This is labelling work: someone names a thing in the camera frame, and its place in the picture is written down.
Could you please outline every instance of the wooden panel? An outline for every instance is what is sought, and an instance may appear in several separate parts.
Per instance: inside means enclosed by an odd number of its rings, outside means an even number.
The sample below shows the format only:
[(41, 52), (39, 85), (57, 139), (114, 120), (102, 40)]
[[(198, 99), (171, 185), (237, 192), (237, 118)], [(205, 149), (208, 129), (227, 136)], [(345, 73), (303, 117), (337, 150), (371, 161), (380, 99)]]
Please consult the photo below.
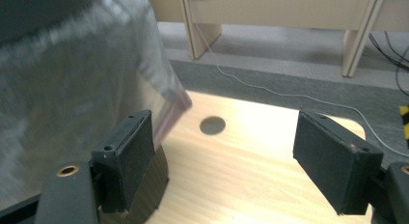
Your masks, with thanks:
[(359, 29), (369, 0), (190, 0), (194, 23)]
[(343, 37), (343, 66), (342, 76), (352, 77), (361, 60), (368, 35), (378, 16), (379, 8), (384, 0), (369, 0), (363, 22), (359, 30), (347, 30)]
[(180, 0), (150, 0), (157, 21), (184, 22)]
[(385, 0), (373, 30), (409, 31), (409, 0)]
[[(170, 182), (148, 223), (370, 223), (337, 216), (292, 158), (298, 111), (189, 93), (193, 107), (163, 142)], [(203, 119), (226, 122), (217, 135)], [(338, 120), (364, 136), (354, 122)]]

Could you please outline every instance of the brass insert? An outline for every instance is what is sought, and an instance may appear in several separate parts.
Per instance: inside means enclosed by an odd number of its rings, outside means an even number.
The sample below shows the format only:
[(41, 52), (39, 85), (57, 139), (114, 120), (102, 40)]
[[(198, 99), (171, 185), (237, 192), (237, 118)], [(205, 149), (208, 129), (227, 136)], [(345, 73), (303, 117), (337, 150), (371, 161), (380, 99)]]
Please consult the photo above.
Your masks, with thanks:
[(69, 177), (69, 176), (75, 174), (78, 171), (79, 171), (79, 166), (69, 165), (69, 166), (66, 166), (66, 167), (60, 169), (58, 171), (58, 173), (57, 173), (57, 176), (60, 177), (60, 178)]
[(403, 173), (409, 175), (409, 165), (402, 166), (400, 169)]

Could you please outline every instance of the table hole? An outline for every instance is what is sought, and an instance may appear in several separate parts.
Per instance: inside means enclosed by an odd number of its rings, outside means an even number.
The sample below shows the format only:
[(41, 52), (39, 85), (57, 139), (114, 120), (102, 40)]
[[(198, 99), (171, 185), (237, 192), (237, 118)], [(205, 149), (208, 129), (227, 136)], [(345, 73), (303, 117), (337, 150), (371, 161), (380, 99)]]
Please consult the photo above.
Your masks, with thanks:
[(225, 127), (225, 120), (217, 116), (208, 117), (201, 122), (201, 131), (206, 135), (219, 134)]

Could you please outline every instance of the screw hole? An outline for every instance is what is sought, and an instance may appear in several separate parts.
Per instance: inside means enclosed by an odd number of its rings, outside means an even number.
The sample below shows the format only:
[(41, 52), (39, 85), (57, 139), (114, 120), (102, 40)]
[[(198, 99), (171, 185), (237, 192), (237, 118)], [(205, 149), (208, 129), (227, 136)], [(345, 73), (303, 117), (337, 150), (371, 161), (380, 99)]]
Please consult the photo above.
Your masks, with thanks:
[(57, 176), (60, 178), (68, 177), (78, 172), (78, 170), (79, 166), (77, 165), (66, 166), (58, 171)]
[(111, 151), (111, 150), (113, 150), (114, 148), (112, 147), (112, 146), (105, 146), (104, 148), (103, 148), (103, 150), (105, 150), (105, 151)]

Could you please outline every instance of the wooden table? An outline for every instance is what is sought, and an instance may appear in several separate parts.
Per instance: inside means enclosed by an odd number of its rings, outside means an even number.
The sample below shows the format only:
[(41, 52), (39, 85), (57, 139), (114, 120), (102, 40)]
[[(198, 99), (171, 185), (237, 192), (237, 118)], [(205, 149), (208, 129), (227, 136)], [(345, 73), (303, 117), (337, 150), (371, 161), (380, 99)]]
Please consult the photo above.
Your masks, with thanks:
[[(163, 142), (170, 182), (148, 223), (369, 223), (337, 216), (292, 158), (298, 111), (189, 93), (193, 107)], [(216, 135), (200, 130), (218, 116)], [(354, 122), (337, 119), (361, 137)]]

